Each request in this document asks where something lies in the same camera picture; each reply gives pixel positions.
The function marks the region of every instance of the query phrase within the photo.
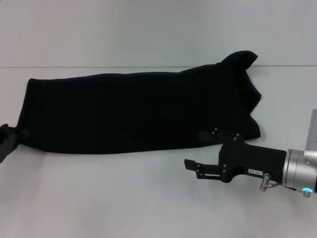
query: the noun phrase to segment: black cloth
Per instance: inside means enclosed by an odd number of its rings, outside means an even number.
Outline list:
[[[256,58],[243,51],[179,73],[30,79],[16,129],[22,144],[73,154],[209,146],[215,127],[258,138],[250,113],[261,95],[245,71]]]

